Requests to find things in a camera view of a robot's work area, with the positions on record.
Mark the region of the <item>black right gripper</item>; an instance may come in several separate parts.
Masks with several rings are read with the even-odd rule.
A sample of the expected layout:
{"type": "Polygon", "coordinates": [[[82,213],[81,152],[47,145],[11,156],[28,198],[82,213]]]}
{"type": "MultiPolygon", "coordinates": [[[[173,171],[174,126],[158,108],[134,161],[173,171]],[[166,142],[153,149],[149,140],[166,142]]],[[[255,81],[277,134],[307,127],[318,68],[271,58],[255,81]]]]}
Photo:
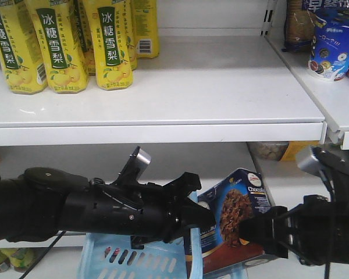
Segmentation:
{"type": "MultiPolygon", "coordinates": [[[[284,206],[273,206],[267,212],[241,221],[239,237],[263,247],[266,254],[288,258],[288,249],[279,243],[275,218],[287,212],[284,206]]],[[[336,220],[341,204],[321,195],[306,195],[303,203],[290,210],[293,228],[291,250],[305,265],[340,263],[336,220]]]]}

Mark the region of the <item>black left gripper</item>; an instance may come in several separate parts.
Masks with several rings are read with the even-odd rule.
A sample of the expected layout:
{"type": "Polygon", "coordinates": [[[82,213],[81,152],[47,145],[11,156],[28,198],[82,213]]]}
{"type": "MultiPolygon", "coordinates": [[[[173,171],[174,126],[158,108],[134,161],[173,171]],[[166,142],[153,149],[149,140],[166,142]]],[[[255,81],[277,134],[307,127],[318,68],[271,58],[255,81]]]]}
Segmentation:
{"type": "Polygon", "coordinates": [[[188,197],[201,189],[194,173],[185,172],[164,186],[136,181],[105,184],[100,178],[94,178],[91,185],[94,201],[89,232],[129,235],[134,247],[154,241],[169,243],[192,228],[215,225],[212,211],[188,197]]]}

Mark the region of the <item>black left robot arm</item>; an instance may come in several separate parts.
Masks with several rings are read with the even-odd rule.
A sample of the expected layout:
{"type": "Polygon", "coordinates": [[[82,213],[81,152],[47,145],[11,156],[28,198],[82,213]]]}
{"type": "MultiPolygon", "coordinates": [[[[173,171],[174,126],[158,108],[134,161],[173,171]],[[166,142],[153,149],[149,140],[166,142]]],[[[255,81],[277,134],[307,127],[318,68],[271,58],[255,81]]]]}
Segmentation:
{"type": "Polygon", "coordinates": [[[131,246],[172,242],[192,228],[215,224],[213,213],[190,199],[201,188],[196,174],[166,185],[140,184],[138,169],[106,184],[45,167],[16,179],[0,176],[0,240],[42,242],[59,231],[128,235],[131,246]]]}

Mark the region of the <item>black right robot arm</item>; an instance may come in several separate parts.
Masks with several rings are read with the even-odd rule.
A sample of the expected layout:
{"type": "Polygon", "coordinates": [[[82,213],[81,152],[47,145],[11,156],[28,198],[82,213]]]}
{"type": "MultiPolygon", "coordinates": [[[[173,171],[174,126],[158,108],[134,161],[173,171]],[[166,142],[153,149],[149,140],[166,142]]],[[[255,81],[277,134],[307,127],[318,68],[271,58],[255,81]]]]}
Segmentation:
{"type": "Polygon", "coordinates": [[[349,264],[349,201],[307,195],[292,209],[274,206],[242,221],[239,236],[270,255],[287,258],[292,252],[305,265],[349,264]]]}

